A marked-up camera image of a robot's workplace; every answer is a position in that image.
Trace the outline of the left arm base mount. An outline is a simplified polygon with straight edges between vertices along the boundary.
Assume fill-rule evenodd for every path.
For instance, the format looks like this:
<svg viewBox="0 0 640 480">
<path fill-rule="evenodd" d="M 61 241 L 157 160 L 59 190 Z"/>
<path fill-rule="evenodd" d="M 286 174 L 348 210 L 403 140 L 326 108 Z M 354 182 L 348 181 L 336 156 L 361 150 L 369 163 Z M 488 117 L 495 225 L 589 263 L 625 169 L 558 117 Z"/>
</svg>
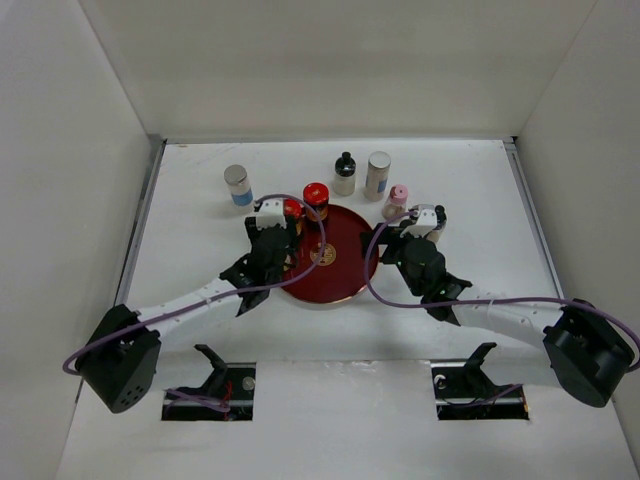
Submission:
<svg viewBox="0 0 640 480">
<path fill-rule="evenodd" d="M 165 392 L 162 421 L 252 421 L 257 380 L 256 363 L 227 363 L 205 344 L 203 354 L 210 373 L 198 387 L 182 386 Z"/>
</svg>

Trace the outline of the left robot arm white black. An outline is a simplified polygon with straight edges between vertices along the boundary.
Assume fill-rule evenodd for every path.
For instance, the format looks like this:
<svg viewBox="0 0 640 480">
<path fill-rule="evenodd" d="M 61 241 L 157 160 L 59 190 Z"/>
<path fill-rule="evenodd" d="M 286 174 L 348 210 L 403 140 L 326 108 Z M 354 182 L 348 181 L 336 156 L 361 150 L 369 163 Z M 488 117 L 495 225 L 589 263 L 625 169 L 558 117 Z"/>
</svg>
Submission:
<svg viewBox="0 0 640 480">
<path fill-rule="evenodd" d="M 104 315 L 75 357 L 75 371 L 112 413 L 132 408 L 150 390 L 163 346 L 251 311 L 280 286 L 298 243 L 296 221 L 256 215 L 245 228 L 250 251 L 208 284 L 155 307 L 119 304 Z"/>
</svg>

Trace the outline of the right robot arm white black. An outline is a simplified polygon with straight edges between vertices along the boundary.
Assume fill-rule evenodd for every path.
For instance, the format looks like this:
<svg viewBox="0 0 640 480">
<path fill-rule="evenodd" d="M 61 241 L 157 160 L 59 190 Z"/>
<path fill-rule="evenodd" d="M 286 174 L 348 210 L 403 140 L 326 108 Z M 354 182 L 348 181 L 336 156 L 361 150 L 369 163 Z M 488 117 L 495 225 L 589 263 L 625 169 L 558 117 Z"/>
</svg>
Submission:
<svg viewBox="0 0 640 480">
<path fill-rule="evenodd" d="M 427 236 L 382 227 L 362 251 L 395 266 L 417 307 L 456 327 L 477 328 L 520 341 L 533 353 L 482 347 L 467 360 L 464 384 L 483 396 L 512 384 L 561 388 L 574 399 L 602 408 L 638 362 L 620 335 L 620 324 L 590 303 L 547 297 L 499 298 L 450 274 Z"/>
</svg>

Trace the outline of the silver lid jar blue label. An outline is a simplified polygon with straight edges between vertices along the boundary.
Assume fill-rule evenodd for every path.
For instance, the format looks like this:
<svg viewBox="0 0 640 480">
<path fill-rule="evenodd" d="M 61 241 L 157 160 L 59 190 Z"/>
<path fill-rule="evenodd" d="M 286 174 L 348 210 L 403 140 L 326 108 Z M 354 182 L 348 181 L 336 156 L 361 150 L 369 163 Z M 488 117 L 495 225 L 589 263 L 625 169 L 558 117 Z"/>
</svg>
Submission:
<svg viewBox="0 0 640 480">
<path fill-rule="evenodd" d="M 224 180 L 235 206 L 246 207 L 253 202 L 248 173 L 242 165 L 229 165 L 224 171 Z"/>
</svg>

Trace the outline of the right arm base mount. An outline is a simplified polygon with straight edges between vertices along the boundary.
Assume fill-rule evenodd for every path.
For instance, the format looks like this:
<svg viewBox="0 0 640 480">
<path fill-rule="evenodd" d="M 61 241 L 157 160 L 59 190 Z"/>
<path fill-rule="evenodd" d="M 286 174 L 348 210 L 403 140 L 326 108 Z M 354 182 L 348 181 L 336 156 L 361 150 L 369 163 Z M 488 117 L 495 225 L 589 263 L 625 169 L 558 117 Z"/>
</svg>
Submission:
<svg viewBox="0 0 640 480">
<path fill-rule="evenodd" d="M 485 342 L 466 359 L 431 363 L 435 409 L 440 421 L 525 420 L 528 406 L 521 384 L 494 383 L 482 370 L 495 342 Z"/>
</svg>

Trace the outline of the red lid chili sauce jar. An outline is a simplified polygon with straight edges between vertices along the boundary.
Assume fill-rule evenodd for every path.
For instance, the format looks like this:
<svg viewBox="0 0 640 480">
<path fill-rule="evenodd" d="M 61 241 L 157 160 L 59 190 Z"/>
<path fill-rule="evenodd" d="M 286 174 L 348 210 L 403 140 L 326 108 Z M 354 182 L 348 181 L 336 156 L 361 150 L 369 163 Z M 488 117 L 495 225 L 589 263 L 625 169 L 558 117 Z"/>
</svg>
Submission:
<svg viewBox="0 0 640 480">
<path fill-rule="evenodd" d="M 303 233 L 304 225 L 304 211 L 302 205 L 293 199 L 284 200 L 284 214 L 286 217 L 291 217 L 294 221 L 296 228 L 296 235 L 300 237 Z"/>
</svg>

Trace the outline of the black cap brown spice bottle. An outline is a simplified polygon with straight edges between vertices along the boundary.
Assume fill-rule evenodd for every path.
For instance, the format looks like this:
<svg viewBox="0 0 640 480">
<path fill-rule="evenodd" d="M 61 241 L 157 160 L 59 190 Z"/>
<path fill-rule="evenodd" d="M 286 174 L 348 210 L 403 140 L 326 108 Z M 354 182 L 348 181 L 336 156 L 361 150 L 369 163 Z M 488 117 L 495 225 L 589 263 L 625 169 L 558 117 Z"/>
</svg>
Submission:
<svg viewBox="0 0 640 480">
<path fill-rule="evenodd" d="M 437 244 L 440 237 L 444 233 L 447 225 L 447 215 L 445 207 L 443 205 L 435 206 L 435 214 L 437 219 L 436 227 L 429 233 L 428 239 L 434 244 Z"/>
</svg>

